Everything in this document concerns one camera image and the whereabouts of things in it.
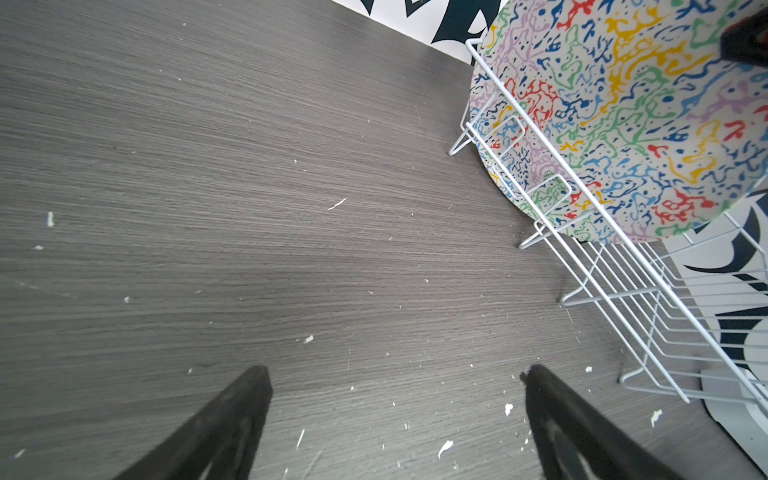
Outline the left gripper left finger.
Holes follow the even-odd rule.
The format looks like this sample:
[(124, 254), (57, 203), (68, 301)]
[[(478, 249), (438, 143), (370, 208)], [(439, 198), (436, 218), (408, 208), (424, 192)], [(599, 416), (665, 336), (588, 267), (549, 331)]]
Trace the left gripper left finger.
[(247, 479), (273, 388), (268, 368), (243, 372), (119, 479)]

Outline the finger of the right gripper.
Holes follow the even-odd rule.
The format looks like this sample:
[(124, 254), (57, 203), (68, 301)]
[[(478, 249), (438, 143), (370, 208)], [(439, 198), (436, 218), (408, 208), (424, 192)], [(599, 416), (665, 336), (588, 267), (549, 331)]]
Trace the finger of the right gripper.
[(726, 61), (767, 67), (767, 28), (766, 8), (728, 27), (720, 38), (721, 58)]

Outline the colourful speckled round plate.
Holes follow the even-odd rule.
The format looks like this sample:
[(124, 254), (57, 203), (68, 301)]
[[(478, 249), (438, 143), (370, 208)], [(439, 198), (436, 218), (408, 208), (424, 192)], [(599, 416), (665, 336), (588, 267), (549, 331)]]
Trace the colourful speckled round plate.
[(707, 223), (767, 170), (767, 72), (720, 39), (763, 1), (511, 1), (480, 46), (469, 116), (489, 175), (581, 241)]

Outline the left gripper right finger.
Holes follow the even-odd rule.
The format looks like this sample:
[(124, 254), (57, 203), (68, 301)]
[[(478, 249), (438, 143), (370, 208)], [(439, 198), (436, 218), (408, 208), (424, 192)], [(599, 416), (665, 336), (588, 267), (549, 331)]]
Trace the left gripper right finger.
[(679, 479), (543, 365), (520, 374), (546, 479)]

